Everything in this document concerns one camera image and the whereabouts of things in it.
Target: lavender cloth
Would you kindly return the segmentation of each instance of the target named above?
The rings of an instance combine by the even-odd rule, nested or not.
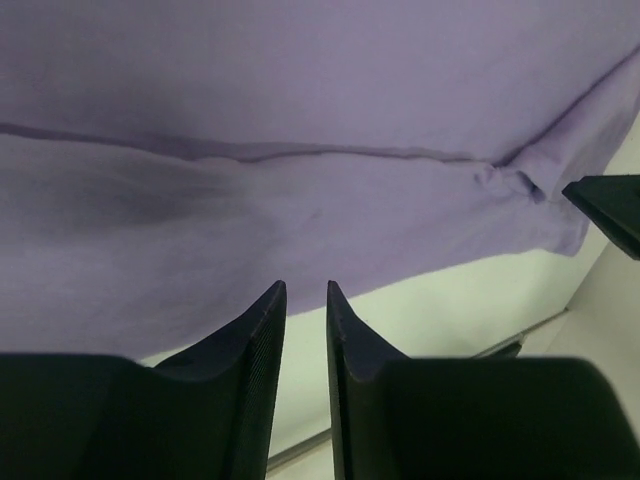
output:
[[[276,278],[297,313],[329,278],[353,295],[489,255],[573,254],[587,222],[559,192],[602,172],[639,108],[636,53],[505,166],[184,162],[0,135],[0,350],[143,357],[208,334]]]
[[[640,0],[3,0],[0,124],[498,163],[638,45]]]

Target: white surface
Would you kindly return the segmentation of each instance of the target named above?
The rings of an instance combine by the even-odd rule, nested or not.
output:
[[[640,438],[639,292],[640,262],[609,244],[571,300],[548,353],[594,363],[613,385]]]
[[[544,324],[527,335],[520,357],[537,357],[546,353],[553,341],[559,335],[569,312],[558,315],[553,321]]]
[[[268,480],[334,480],[331,442],[287,463],[267,475]]]
[[[638,152],[640,120],[607,173],[640,171]],[[409,355],[471,355],[561,312],[606,244],[592,228],[573,258],[542,251],[487,258],[361,295],[352,305]],[[325,314],[320,309],[288,320],[271,454],[327,428]]]

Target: black plastic part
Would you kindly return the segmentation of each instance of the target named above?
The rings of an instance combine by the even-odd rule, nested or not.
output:
[[[337,479],[640,474],[625,415],[587,362],[410,359],[381,343],[334,282],[327,331]]]
[[[263,479],[286,288],[145,368],[97,355],[0,355],[0,478]]]
[[[487,355],[489,358],[516,358],[518,354],[522,350],[522,343],[517,341],[510,343],[509,345],[505,345],[499,350],[492,352]]]
[[[584,177],[562,193],[609,240],[640,260],[640,175]]]

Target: white wall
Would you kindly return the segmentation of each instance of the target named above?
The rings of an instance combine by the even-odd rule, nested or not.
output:
[[[563,320],[547,353],[594,363],[640,434],[640,262],[607,246]]]

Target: purple fabric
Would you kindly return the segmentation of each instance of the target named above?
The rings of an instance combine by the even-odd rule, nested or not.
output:
[[[354,154],[184,162],[0,136],[1,350],[141,357],[194,341],[274,279],[289,312],[488,255],[573,254],[558,192],[600,173],[640,107],[640,54],[510,164]]]
[[[638,113],[639,24],[639,0],[3,2],[0,350],[142,357],[278,278],[293,314],[330,278],[574,254],[560,191]]]
[[[0,123],[496,162],[638,45],[640,0],[4,0]]]

